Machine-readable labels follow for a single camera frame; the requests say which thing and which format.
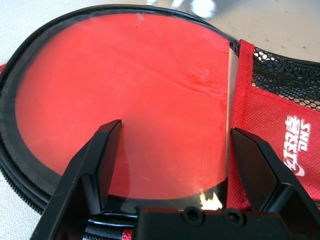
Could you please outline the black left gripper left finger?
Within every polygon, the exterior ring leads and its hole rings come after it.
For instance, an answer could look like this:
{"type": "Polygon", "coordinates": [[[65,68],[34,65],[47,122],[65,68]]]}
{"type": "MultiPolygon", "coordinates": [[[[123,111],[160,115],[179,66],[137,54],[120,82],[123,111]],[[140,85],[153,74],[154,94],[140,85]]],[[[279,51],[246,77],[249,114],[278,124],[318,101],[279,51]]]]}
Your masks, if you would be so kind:
{"type": "Polygon", "coordinates": [[[83,238],[90,216],[107,203],[121,127],[119,119],[101,125],[71,159],[37,224],[37,239],[83,238]]]}

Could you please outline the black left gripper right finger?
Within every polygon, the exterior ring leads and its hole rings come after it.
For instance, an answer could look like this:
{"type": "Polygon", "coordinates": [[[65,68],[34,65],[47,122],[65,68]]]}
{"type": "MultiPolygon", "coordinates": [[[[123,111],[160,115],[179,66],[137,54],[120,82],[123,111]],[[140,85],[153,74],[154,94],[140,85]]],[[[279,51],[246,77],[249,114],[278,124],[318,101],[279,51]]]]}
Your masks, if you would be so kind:
{"type": "Polygon", "coordinates": [[[270,144],[240,128],[231,131],[238,174],[254,212],[277,213],[289,231],[320,238],[320,211],[270,144]]]}

